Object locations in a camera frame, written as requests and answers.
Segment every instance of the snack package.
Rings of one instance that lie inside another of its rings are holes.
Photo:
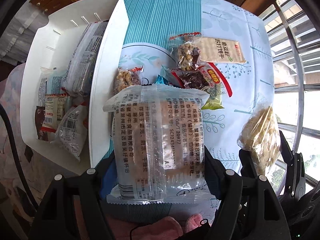
[[[155,84],[164,84],[167,86],[172,86],[172,87],[178,87],[176,85],[174,85],[173,83],[171,83],[169,80],[166,80],[163,76],[158,75]]]
[[[57,68],[41,68],[40,84],[38,89],[38,106],[45,106],[45,95],[63,94],[61,82],[67,70]]]
[[[194,42],[201,50],[201,60],[214,63],[244,63],[239,41],[201,37]]]
[[[280,133],[272,106],[257,104],[237,143],[251,153],[258,175],[268,173],[280,155]]]
[[[88,111],[85,103],[72,106],[62,118],[55,133],[54,142],[69,151],[78,161],[88,134],[87,119]]]
[[[184,33],[172,35],[169,38],[169,47],[176,58],[177,67],[181,70],[192,70],[198,68],[200,60],[200,49],[196,41],[201,33]]]
[[[109,99],[121,198],[194,203],[206,188],[201,107],[206,92],[163,84],[130,86]]]
[[[133,69],[118,68],[118,75],[115,78],[113,91],[115,95],[122,89],[133,85],[141,85],[139,74],[142,72],[143,67],[135,67]]]
[[[45,95],[45,114],[41,130],[55,133],[62,117],[64,116],[64,104],[68,94]]]
[[[172,74],[185,88],[195,88],[207,92],[210,97],[201,109],[221,109],[221,95],[226,94],[225,85],[214,69],[206,62],[201,62],[197,70],[182,71],[173,69]]]
[[[90,23],[72,55],[62,86],[70,95],[89,95],[93,71],[108,22]]]

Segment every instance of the tablecloth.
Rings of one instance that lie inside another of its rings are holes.
[[[232,96],[222,95],[224,109],[202,111],[204,144],[227,169],[240,173],[237,138],[258,102],[273,102],[274,75],[271,49],[263,21],[224,0],[124,0],[129,26],[119,61],[121,68],[143,65],[143,82],[176,67],[169,51],[169,37],[200,32],[202,36],[239,41],[246,62],[219,63]],[[212,197],[201,204],[172,204],[168,215],[180,223],[200,213],[214,219],[220,201]]]

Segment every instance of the clear plastic bag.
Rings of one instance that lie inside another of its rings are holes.
[[[201,107],[209,95],[163,84],[130,86],[109,99],[123,200],[185,203],[206,189]]]
[[[280,134],[272,106],[259,103],[239,135],[238,145],[250,151],[257,174],[265,175],[280,155]]]
[[[197,70],[183,71],[173,69],[172,74],[185,88],[200,89],[210,95],[201,109],[215,110],[223,108],[222,95],[227,93],[225,85],[207,62],[199,61]]]
[[[143,67],[135,67],[133,69],[121,69],[118,68],[118,75],[115,78],[113,91],[115,95],[122,89],[125,89],[133,85],[141,85],[140,73],[143,71]]]
[[[179,69],[189,71],[198,68],[200,49],[196,45],[196,41],[199,38],[201,38],[201,33],[199,32],[170,36],[169,47],[176,58]]]
[[[53,142],[69,151],[78,161],[88,134],[88,127],[85,125],[87,118],[85,103],[71,107],[61,120],[54,136]]]
[[[45,106],[45,95],[63,94],[61,82],[66,75],[66,70],[57,68],[42,68],[38,89],[38,106]]]
[[[70,60],[62,86],[70,95],[89,95],[93,71],[108,22],[88,25]]]

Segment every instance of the black cable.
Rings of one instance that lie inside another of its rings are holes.
[[[13,159],[14,159],[14,163],[15,163],[15,165],[17,167],[17,171],[18,171],[19,177],[21,179],[22,185],[24,186],[24,189],[25,189],[25,191],[27,193],[27,196],[30,199],[32,205],[37,210],[39,205],[36,202],[33,194],[31,193],[29,185],[28,185],[28,183],[26,181],[26,178],[25,178],[25,176],[23,174],[23,170],[21,168],[21,164],[20,164],[20,160],[19,160],[19,155],[18,155],[18,152],[17,152],[16,143],[14,141],[14,136],[13,136],[10,120],[9,120],[8,115],[7,115],[7,112],[5,111],[5,109],[3,108],[3,106],[1,104],[0,104],[0,116],[2,117],[2,119],[4,121],[5,128],[7,129],[9,142],[10,142],[10,146],[11,146],[11,151],[12,151],[12,155],[13,155]]]
[[[133,230],[135,230],[135,229],[137,229],[137,228],[140,228],[140,227],[142,227],[142,226],[136,226],[135,228],[132,228],[132,229],[130,230],[130,234],[129,234],[130,240],[132,240],[132,232],[133,232]]]

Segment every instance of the white plastic basket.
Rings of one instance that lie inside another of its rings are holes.
[[[89,152],[83,149],[79,163],[69,152],[37,139],[35,110],[40,67],[67,69],[72,53],[88,23],[109,20],[102,38],[92,80],[89,107]],[[95,167],[109,150],[111,116],[102,110],[112,96],[114,77],[129,19],[124,0],[80,0],[49,16],[38,29],[26,62],[20,99],[23,141],[58,165],[81,174]]]

